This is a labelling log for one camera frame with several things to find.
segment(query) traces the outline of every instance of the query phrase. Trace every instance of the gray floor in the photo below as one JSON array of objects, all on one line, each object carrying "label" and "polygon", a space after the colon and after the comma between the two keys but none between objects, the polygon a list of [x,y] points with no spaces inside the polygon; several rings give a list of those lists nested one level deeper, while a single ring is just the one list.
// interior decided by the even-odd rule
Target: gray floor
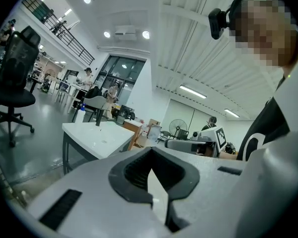
[{"label": "gray floor", "polygon": [[[14,148],[8,144],[7,122],[0,124],[0,166],[10,185],[62,165],[62,123],[71,122],[74,109],[67,114],[70,100],[66,104],[66,97],[63,103],[54,103],[56,92],[54,95],[46,94],[35,88],[36,103],[15,109],[16,113],[22,113],[24,121],[34,126],[35,133],[30,133],[28,127],[12,123],[16,141]],[[7,107],[0,106],[0,110],[7,112]]]}]

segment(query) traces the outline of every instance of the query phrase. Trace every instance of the chair wheel base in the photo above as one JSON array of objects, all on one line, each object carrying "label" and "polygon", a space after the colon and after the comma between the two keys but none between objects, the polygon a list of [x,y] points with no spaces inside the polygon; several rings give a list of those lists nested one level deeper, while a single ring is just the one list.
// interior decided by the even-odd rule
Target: chair wheel base
[{"label": "chair wheel base", "polygon": [[14,146],[15,146],[15,141],[14,141],[14,140],[11,140],[11,141],[9,142],[9,146],[10,146],[10,147],[14,147]]}]

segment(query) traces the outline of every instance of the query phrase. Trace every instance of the black t-shirt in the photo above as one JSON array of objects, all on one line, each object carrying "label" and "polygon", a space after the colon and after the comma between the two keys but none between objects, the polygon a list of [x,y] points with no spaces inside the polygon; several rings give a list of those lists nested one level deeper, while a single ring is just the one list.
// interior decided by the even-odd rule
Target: black t-shirt
[{"label": "black t-shirt", "polygon": [[[284,78],[281,79],[278,87],[283,83],[284,80]],[[243,154],[245,154],[245,160],[248,160],[250,154],[258,147],[271,142],[280,136],[286,135],[288,132],[289,127],[282,111],[280,110],[275,99],[270,99],[244,137],[238,152],[237,159],[243,160]]]},{"label": "black t-shirt", "polygon": [[216,127],[216,125],[213,123],[213,124],[207,124],[207,125],[205,125],[202,129],[201,129],[201,131],[202,130],[205,130],[205,129],[209,129],[209,128],[213,128],[213,127]]},{"label": "black t-shirt", "polygon": [[11,29],[8,29],[8,30],[6,30],[4,33],[3,33],[3,36],[5,36],[5,35],[9,35],[9,37],[8,37],[8,39],[7,39],[7,41],[5,41],[5,42],[0,42],[0,46],[6,46],[6,43],[8,42],[8,40],[9,40],[9,38],[11,37],[11,35],[12,35],[12,30]]}]

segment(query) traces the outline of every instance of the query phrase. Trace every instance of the railing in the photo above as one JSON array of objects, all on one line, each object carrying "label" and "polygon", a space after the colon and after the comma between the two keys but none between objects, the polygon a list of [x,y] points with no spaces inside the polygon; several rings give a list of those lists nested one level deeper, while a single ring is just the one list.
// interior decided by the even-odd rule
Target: railing
[{"label": "railing", "polygon": [[90,65],[95,58],[79,43],[70,31],[58,21],[45,3],[41,0],[23,0],[22,3],[32,14],[41,21],[56,37],[58,37],[70,50],[78,55],[84,62]]}]

